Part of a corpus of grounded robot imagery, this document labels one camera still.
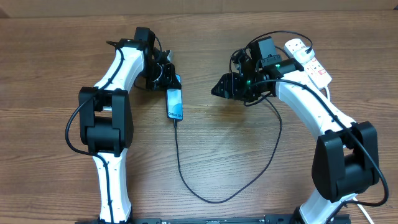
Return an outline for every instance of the white power adapter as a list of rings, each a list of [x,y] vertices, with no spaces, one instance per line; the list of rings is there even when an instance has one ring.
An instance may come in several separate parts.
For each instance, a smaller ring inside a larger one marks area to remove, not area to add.
[[[298,38],[286,42],[284,49],[289,56],[303,65],[305,72],[319,90],[327,88],[331,82],[331,76],[315,58],[313,49],[307,53],[309,47],[306,47]]]

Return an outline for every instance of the white cable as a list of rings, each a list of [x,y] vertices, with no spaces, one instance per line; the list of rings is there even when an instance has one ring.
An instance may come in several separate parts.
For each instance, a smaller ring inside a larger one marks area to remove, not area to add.
[[[331,100],[331,96],[330,96],[329,88],[327,86],[325,86],[325,91],[326,91],[326,97],[330,101]]]
[[[374,224],[374,222],[372,221],[371,217],[369,216],[369,214],[366,212],[365,208],[362,205],[358,205],[359,209],[361,209],[361,211],[363,212],[363,214],[365,215],[365,217],[368,219],[370,224]]]

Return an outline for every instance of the blue phone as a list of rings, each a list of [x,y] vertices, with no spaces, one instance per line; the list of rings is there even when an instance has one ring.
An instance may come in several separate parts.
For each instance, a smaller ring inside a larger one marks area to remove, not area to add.
[[[181,83],[180,75],[175,74]],[[166,92],[167,117],[182,121],[182,93],[179,89],[168,89]]]

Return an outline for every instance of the wooden table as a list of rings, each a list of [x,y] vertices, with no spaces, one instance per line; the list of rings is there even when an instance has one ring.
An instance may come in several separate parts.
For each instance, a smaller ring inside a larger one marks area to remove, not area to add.
[[[398,219],[398,13],[290,12],[169,16],[106,16],[0,20],[0,223],[73,223],[100,212],[92,158],[65,144],[68,118],[82,86],[107,71],[114,49],[105,40],[132,38],[150,27],[164,49],[175,52],[182,76],[184,120],[178,138],[182,172],[210,200],[229,197],[253,179],[271,156],[279,122],[267,104],[210,94],[228,71],[232,51],[272,30],[294,30],[314,42],[317,58],[333,77],[333,103],[356,121],[377,128],[382,171],[391,196],[367,208],[376,223]],[[276,34],[277,45],[295,38]],[[127,154],[127,187],[134,217],[253,217],[292,213],[314,189],[315,141],[293,111],[271,99],[284,121],[268,171],[234,199],[212,205],[195,198],[177,170],[173,124],[165,93],[133,89],[134,140]],[[80,142],[78,124],[71,128]],[[382,198],[381,184],[358,197]],[[344,208],[365,223],[358,207]]]

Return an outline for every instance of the wooden surface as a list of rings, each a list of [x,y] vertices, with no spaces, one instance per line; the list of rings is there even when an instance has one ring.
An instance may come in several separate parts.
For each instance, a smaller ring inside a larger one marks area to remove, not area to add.
[[[100,212],[92,158],[72,152],[65,125],[82,86],[105,74],[114,50],[105,40],[133,37],[150,27],[164,49],[175,52],[182,76],[184,120],[178,137],[182,172],[193,190],[221,200],[266,165],[279,122],[268,105],[211,96],[228,71],[233,50],[272,30],[294,30],[314,42],[317,58],[333,77],[332,101],[356,121],[377,128],[381,169],[391,197],[367,208],[376,223],[398,219],[398,13],[295,12],[191,16],[114,16],[0,20],[0,223],[73,223]],[[283,46],[294,38],[277,34]],[[127,154],[127,188],[134,217],[253,217],[292,213],[313,191],[315,141],[293,111],[271,99],[284,120],[268,171],[231,201],[210,205],[195,198],[177,171],[173,124],[165,93],[133,89],[133,144]],[[74,145],[86,149],[71,128]],[[380,184],[361,200],[382,198]],[[355,206],[343,213],[365,223]]]
[[[396,0],[0,0],[11,18],[392,10]]]

